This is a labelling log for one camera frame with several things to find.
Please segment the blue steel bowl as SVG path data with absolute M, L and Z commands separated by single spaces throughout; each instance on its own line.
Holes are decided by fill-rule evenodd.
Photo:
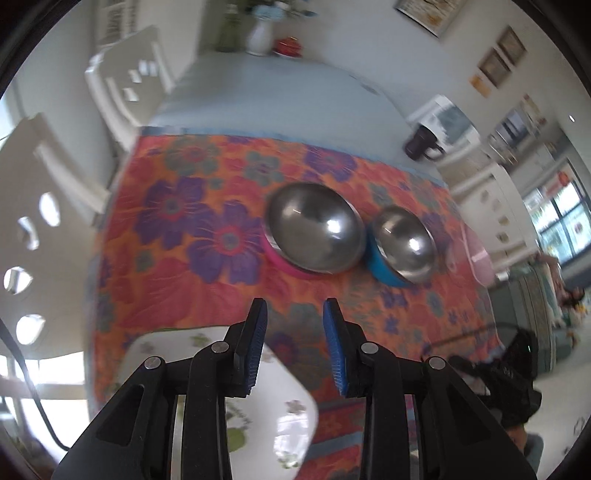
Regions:
M 431 280 L 438 263 L 438 249 L 417 215 L 390 205 L 367 226 L 365 262 L 382 284 L 407 288 Z

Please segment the square white green-leaf plate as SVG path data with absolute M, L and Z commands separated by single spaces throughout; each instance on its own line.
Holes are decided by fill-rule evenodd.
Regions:
M 221 341 L 227 330 L 211 326 L 143 335 L 123 357 L 116 384 L 120 386 L 150 356 L 166 362 L 190 358 Z M 318 407 L 269 346 L 263 347 L 252 392 L 245 399 L 226 399 L 225 410 L 233 478 L 297 477 L 318 426 Z

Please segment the colourful floral tablecloth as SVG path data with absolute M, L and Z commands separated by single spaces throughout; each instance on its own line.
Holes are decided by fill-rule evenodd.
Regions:
M 351 478 L 365 408 L 335 389 L 322 304 L 334 297 L 349 321 L 397 355 L 488 360 L 501 349 L 487 290 L 465 255 L 431 282 L 384 286 L 363 266 L 313 280 L 290 276 L 262 247 L 266 199 L 281 185 L 314 182 L 365 220 L 396 204 L 418 215 L 441 251 L 460 243 L 462 220 L 447 188 L 427 175 L 301 143 L 235 136 L 144 136 L 122 174 L 91 265 L 89 376 L 100 408 L 132 343 L 151 331 L 229 325 L 252 300 L 269 307 L 266 341 L 320 410 L 302 479 Z

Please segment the pink steel bowl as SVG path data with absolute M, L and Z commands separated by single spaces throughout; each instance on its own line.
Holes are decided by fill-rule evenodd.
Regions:
M 356 208 L 335 190 L 296 182 L 267 198 L 260 241 L 284 272 L 315 278 L 355 267 L 365 253 L 366 228 Z

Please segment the dark mug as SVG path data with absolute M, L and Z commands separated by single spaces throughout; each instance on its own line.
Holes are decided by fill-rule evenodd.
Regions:
M 446 151 L 439 144 L 437 136 L 424 125 L 418 126 L 414 135 L 405 144 L 404 151 L 414 161 L 421 158 L 438 161 L 446 155 Z

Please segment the white chair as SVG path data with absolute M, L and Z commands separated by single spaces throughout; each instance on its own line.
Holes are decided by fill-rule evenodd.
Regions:
M 109 132 L 126 152 L 174 87 L 154 25 L 99 51 L 85 78 Z

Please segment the red small object on table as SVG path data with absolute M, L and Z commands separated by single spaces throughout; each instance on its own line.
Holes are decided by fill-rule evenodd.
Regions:
M 274 53 L 288 58 L 301 58 L 303 47 L 296 37 L 286 37 L 276 40 L 274 44 Z

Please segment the white flower vase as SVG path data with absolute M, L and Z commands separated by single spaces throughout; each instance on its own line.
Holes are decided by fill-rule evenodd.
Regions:
M 257 19 L 245 41 L 245 51 L 249 55 L 263 57 L 273 50 L 273 21 Z

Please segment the framed picture on wall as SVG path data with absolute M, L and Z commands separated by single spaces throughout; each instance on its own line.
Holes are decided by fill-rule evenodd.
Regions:
M 402 0 L 394 6 L 435 37 L 440 37 L 463 6 L 457 0 Z

